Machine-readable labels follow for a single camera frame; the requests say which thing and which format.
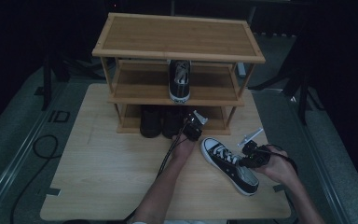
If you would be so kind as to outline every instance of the black cable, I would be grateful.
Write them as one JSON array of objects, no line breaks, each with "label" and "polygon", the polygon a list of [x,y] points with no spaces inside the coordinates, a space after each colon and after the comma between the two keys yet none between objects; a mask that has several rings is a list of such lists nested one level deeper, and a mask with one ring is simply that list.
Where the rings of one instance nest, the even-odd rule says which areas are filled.
[{"label": "black cable", "polygon": [[[36,144],[43,138],[47,138],[47,137],[50,137],[52,139],[54,139],[54,149],[53,151],[51,152],[50,156],[46,157],[46,156],[42,156],[40,155],[38,152],[37,152],[37,149],[36,149]],[[16,207],[17,207],[17,204],[19,203],[22,195],[24,194],[24,192],[28,189],[28,187],[32,184],[32,182],[36,179],[36,177],[42,172],[43,169],[45,169],[45,167],[48,165],[48,163],[50,162],[50,160],[53,160],[53,159],[57,159],[57,158],[60,158],[62,155],[58,155],[58,156],[54,156],[54,154],[56,153],[57,149],[58,149],[58,139],[56,136],[52,135],[52,134],[46,134],[46,135],[42,135],[40,137],[38,137],[33,145],[33,151],[34,151],[34,154],[41,158],[41,159],[45,159],[45,163],[39,168],[39,170],[34,174],[34,176],[31,178],[31,180],[27,183],[27,185],[25,185],[25,187],[22,189],[21,193],[19,194],[19,196],[17,196],[16,198],[16,201],[13,203],[13,206],[11,208],[11,211],[10,211],[10,223],[11,224],[14,224],[14,212],[16,210]]]},{"label": "black cable", "polygon": [[258,151],[258,152],[262,152],[262,153],[268,153],[270,155],[274,155],[274,156],[279,156],[281,158],[284,158],[286,161],[288,161],[292,166],[293,169],[295,169],[296,174],[298,175],[298,170],[297,170],[297,165],[295,163],[295,161],[293,161],[291,158],[283,156],[282,154],[276,153],[276,152],[271,152],[271,151],[265,151],[265,150],[260,150],[260,149],[252,149],[253,151]]},{"label": "black cable", "polygon": [[[185,123],[185,126],[184,126],[182,129],[180,129],[179,134],[177,134],[175,140],[173,140],[173,142],[172,142],[170,148],[168,149],[167,154],[165,155],[164,160],[162,161],[162,163],[161,163],[161,165],[160,165],[160,167],[159,167],[159,170],[158,170],[156,179],[157,179],[157,178],[162,174],[162,172],[164,171],[165,164],[167,163],[168,158],[171,156],[172,151],[173,151],[179,144],[181,144],[182,142],[184,142],[184,141],[187,139],[187,138],[186,138],[185,140],[183,140],[183,141],[181,141],[181,142],[178,143],[178,141],[179,141],[179,139],[180,139],[180,135],[182,135],[183,129],[186,127],[187,124],[188,124],[188,123]],[[136,209],[137,209],[137,208],[135,208],[126,218],[124,218],[124,219],[123,219],[123,222],[129,221],[130,218],[132,218],[132,217],[135,215]]]},{"label": "black cable", "polygon": [[[267,144],[266,146],[276,147],[276,148],[279,149],[280,151],[283,150],[282,147],[277,146],[277,145],[273,145],[273,144]],[[291,158],[286,157],[286,156],[284,156],[284,155],[282,155],[282,154],[279,154],[279,153],[276,153],[276,152],[271,152],[271,151],[268,152],[268,151],[258,150],[258,149],[254,149],[254,151],[263,152],[263,153],[268,153],[268,154],[270,154],[270,155],[279,156],[279,157],[285,159],[286,161],[288,161],[288,162],[293,166],[293,169],[295,169],[296,174],[298,175],[297,165],[296,165],[295,161],[293,161]],[[290,199],[289,195],[287,194],[286,190],[284,191],[284,194],[286,195],[287,202],[289,202],[290,205],[293,207],[293,209],[296,211],[295,205],[293,204],[293,202],[292,202],[292,200]],[[295,221],[293,222],[293,224],[297,224],[297,223],[298,223],[298,217],[296,217],[296,219],[295,219]]]}]

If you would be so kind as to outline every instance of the black shoe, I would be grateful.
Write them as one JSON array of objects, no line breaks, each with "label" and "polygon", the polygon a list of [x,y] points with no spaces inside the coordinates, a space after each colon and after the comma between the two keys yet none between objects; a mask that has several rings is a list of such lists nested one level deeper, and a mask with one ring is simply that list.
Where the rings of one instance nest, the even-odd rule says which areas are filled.
[{"label": "black shoe", "polygon": [[237,190],[244,195],[255,194],[258,187],[258,179],[251,170],[239,166],[241,156],[234,156],[225,145],[214,138],[205,138],[201,143],[202,155],[205,159],[224,172]]},{"label": "black shoe", "polygon": [[141,105],[141,135],[157,137],[161,133],[161,117],[158,105]]},{"label": "black shoe", "polygon": [[176,61],[170,63],[169,92],[171,99],[176,104],[184,104],[190,97],[188,84],[191,61]]},{"label": "black shoe", "polygon": [[168,105],[165,107],[164,120],[162,124],[162,135],[172,139],[179,134],[184,125],[183,108],[179,105]]}]

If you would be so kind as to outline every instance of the black stand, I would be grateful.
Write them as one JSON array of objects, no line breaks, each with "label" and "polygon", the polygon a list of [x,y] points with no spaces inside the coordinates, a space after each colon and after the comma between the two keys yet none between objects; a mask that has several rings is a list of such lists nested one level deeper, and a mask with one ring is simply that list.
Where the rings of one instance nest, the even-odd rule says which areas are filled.
[{"label": "black stand", "polygon": [[[51,102],[51,70],[54,72],[58,81],[67,82],[70,78],[68,66],[79,70],[82,74],[93,79],[104,79],[104,77],[94,73],[91,68],[82,65],[76,60],[63,54],[59,54],[56,51],[51,51],[43,61],[43,87],[38,88],[36,91],[37,95],[43,95],[43,111],[48,108],[48,105]],[[94,65],[94,67],[99,68],[102,66],[98,64]]]},{"label": "black stand", "polygon": [[310,75],[314,70],[313,54],[308,44],[306,37],[300,35],[284,60],[278,75],[257,86],[248,87],[249,90],[261,91],[276,82],[289,78],[289,81],[283,89],[283,94],[285,96],[293,97],[297,90],[301,88],[298,116],[303,125],[307,125],[305,120],[305,110],[307,107],[308,86]]}]

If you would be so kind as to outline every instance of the shoe rack shelf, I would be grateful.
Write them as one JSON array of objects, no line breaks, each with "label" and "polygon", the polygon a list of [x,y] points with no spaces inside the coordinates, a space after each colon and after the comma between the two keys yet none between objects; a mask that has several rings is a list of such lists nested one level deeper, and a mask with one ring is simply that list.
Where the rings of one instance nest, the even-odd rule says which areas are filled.
[{"label": "shoe rack shelf", "polygon": [[[118,133],[139,132],[140,105],[175,105],[168,60],[191,60],[190,98],[183,105],[209,119],[204,133],[230,134],[236,107],[245,106],[242,92],[255,64],[265,61],[246,21],[121,13],[108,15],[92,54],[102,60]],[[113,78],[106,58],[116,59]],[[250,64],[241,86],[238,62]]]}]

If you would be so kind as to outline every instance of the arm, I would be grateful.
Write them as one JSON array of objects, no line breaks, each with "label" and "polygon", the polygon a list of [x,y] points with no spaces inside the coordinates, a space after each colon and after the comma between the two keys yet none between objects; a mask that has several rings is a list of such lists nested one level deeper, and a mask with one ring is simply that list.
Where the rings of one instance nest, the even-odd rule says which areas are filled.
[{"label": "arm", "polygon": [[[278,151],[274,147],[268,148],[272,152],[280,153],[287,157],[285,151]],[[289,188],[292,192],[293,204],[298,213],[300,223],[324,223],[296,171],[288,161],[272,155],[267,165],[256,168],[255,171]]]},{"label": "arm", "polygon": [[180,143],[172,152],[172,158],[161,175],[155,180],[136,209],[133,221],[142,221],[147,224],[164,222],[168,207],[172,199],[176,179],[182,168],[185,166],[187,158],[190,156],[195,142],[185,140],[182,134]]}]

